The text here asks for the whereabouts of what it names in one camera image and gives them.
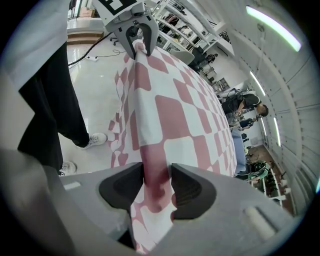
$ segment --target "red and white checkered tablecloth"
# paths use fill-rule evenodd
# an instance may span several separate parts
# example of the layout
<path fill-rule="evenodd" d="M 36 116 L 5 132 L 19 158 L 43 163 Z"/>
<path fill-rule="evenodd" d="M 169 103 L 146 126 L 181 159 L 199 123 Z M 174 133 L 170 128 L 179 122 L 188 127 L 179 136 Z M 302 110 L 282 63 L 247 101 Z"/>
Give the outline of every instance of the red and white checkered tablecloth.
<path fill-rule="evenodd" d="M 141 40 L 114 80 L 122 104 L 109 125 L 111 167 L 143 162 L 144 184 L 131 206 L 136 250 L 147 253 L 172 227 L 172 163 L 233 176 L 234 143 L 213 89 L 191 68 Z"/>

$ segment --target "glossy tile floor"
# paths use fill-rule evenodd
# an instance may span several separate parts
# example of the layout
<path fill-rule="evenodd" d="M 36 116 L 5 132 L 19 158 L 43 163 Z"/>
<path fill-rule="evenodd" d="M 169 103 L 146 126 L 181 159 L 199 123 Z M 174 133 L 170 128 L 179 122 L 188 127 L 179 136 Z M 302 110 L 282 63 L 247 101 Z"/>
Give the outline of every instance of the glossy tile floor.
<path fill-rule="evenodd" d="M 68 45 L 68 61 L 79 59 L 91 45 Z M 116 55 L 113 49 L 123 52 L 123 47 L 116 46 L 108 38 L 95 46 L 88 56 Z M 125 53 L 112 57 L 99 57 L 96 62 L 87 59 L 78 62 L 69 69 L 75 94 L 79 101 L 84 123 L 90 134 L 106 133 L 109 122 L 120 107 L 120 100 L 115 86 L 115 74 L 123 64 Z M 77 173 L 88 173 L 109 168 L 111 149 L 107 144 L 94 146 L 88 150 L 78 149 L 71 140 L 59 134 L 64 161 L 77 165 Z"/>

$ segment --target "shoe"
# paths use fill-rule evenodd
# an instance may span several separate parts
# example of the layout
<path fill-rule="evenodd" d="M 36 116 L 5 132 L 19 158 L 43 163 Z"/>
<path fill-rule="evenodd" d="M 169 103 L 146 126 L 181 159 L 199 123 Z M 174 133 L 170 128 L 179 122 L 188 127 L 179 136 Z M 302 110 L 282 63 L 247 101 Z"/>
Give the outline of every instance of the shoe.
<path fill-rule="evenodd" d="M 87 150 L 92 146 L 97 146 L 105 143 L 107 141 L 107 135 L 104 133 L 94 133 L 89 135 L 89 143 L 85 147 L 80 147 L 82 150 Z"/>
<path fill-rule="evenodd" d="M 77 166 L 70 161 L 66 161 L 62 163 L 62 168 L 59 172 L 59 175 L 66 176 L 66 175 L 72 175 L 77 172 Z"/>

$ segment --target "ceiling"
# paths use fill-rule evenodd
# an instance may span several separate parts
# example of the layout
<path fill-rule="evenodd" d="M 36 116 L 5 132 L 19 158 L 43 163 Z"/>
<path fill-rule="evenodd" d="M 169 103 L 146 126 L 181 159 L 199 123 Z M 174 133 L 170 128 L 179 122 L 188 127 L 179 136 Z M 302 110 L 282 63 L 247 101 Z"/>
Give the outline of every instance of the ceiling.
<path fill-rule="evenodd" d="M 320 72 L 308 40 L 276 2 L 197 2 L 206 10 L 214 10 L 212 16 L 217 19 L 214 22 L 227 24 L 235 60 L 246 73 L 252 71 L 256 74 L 261 83 L 265 96 L 254 80 L 249 80 L 249 86 L 269 108 L 269 115 L 263 118 L 266 128 L 264 143 L 282 171 L 286 172 L 284 178 L 291 187 L 297 214 L 303 213 L 315 195 L 320 176 Z M 258 30 L 259 21 L 246 12 L 247 5 L 258 7 L 257 3 L 299 39 L 302 44 L 299 52 L 268 26 L 263 25 L 264 33 Z M 274 118 L 278 123 L 281 146 L 278 146 Z"/>

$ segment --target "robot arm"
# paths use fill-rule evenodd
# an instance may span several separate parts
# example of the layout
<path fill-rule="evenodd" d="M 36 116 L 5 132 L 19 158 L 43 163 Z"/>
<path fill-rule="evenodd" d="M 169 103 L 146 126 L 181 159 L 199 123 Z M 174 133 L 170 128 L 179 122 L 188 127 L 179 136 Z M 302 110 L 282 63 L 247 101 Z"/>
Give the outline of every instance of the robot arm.
<path fill-rule="evenodd" d="M 130 37 L 142 30 L 147 55 L 153 52 L 158 25 L 142 0 L 93 0 L 102 22 L 108 32 L 114 32 L 130 58 L 136 58 L 136 51 Z"/>

